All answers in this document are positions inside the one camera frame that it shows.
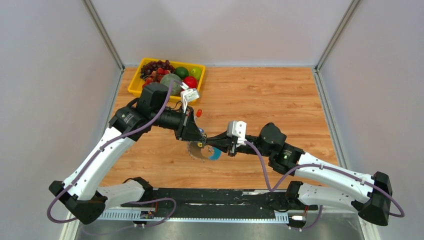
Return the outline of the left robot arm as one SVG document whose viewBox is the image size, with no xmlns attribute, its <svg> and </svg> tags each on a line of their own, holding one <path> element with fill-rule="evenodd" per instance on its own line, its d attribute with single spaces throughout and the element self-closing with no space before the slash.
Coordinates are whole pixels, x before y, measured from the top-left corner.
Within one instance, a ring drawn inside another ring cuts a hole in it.
<svg viewBox="0 0 424 240">
<path fill-rule="evenodd" d="M 102 187 L 100 184 L 117 160 L 153 126 L 174 131 L 177 140 L 205 143 L 206 137 L 195 123 L 189 102 L 199 98 L 197 89 L 182 83 L 181 107 L 167 106 L 172 88 L 150 83 L 141 95 L 118 109 L 98 144 L 83 163 L 65 180 L 53 181 L 49 190 L 75 220 L 88 225 L 113 207 L 136 202 L 147 207 L 153 201 L 152 186 L 141 177 Z"/>
</svg>

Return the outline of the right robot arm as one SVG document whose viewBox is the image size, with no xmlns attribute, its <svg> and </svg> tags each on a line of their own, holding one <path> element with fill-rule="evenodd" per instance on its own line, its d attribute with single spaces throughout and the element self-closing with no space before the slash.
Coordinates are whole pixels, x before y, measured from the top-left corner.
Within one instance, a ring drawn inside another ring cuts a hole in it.
<svg viewBox="0 0 424 240">
<path fill-rule="evenodd" d="M 243 121 L 231 121 L 226 132 L 207 137 L 205 143 L 231 157 L 237 153 L 258 155 L 260 160 L 267 157 L 268 166 L 284 178 L 296 176 L 325 185 L 292 181 L 285 195 L 292 209 L 301 205 L 331 206 L 357 213 L 374 225 L 388 225 L 393 190 L 387 174 L 355 172 L 323 161 L 287 143 L 287 136 L 272 122 L 258 136 L 247 135 L 246 128 Z"/>
</svg>

